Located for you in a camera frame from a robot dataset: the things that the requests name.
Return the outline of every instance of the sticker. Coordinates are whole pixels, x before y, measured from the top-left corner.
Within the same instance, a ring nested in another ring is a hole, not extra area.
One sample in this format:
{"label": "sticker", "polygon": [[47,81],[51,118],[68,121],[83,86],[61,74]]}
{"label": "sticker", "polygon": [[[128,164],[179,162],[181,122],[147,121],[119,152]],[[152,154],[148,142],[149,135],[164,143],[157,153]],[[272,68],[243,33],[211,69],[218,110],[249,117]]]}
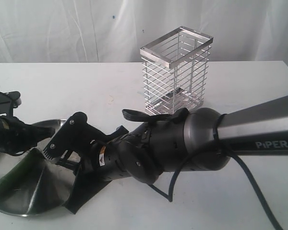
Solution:
{"label": "sticker", "polygon": [[105,150],[106,146],[103,146],[100,150],[99,153],[99,166],[104,166],[105,165]]}

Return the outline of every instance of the silver rectangular basket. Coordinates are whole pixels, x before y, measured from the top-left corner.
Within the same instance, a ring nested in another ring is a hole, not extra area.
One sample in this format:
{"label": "silver rectangular basket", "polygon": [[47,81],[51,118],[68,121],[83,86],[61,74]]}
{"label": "silver rectangular basket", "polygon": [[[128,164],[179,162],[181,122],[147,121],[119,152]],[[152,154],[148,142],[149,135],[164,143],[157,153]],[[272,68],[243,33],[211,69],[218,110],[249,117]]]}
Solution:
{"label": "silver rectangular basket", "polygon": [[174,113],[203,104],[212,41],[212,36],[181,26],[140,49],[149,112]]}

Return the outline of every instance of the white tabletop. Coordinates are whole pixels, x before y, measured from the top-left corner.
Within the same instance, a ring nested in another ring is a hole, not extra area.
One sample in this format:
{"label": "white tabletop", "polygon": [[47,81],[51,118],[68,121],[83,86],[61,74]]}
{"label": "white tabletop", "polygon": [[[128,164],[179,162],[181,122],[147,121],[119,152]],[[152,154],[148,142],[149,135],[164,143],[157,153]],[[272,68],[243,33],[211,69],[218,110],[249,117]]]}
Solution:
{"label": "white tabletop", "polygon": [[[123,108],[144,111],[140,63],[0,64],[0,91],[20,91],[15,115],[26,123],[67,118],[76,111],[110,133],[129,130]],[[204,106],[230,113],[288,95],[288,67],[282,61],[211,62]],[[288,229],[288,157],[244,157],[270,207]],[[156,185],[167,191],[171,173]],[[272,230],[241,168],[234,162],[216,172],[182,172],[174,202],[133,178],[111,182],[76,215],[58,208],[31,218],[0,213],[0,229],[194,229]]]}

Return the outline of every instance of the white backdrop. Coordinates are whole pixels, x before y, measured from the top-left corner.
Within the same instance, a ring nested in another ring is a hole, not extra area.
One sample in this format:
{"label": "white backdrop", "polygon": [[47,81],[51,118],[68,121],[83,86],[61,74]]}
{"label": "white backdrop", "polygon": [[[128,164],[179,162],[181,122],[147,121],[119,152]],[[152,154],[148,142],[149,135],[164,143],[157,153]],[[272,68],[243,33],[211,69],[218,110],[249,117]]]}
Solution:
{"label": "white backdrop", "polygon": [[0,62],[140,61],[181,25],[214,37],[210,60],[288,65],[288,0],[0,0]]}

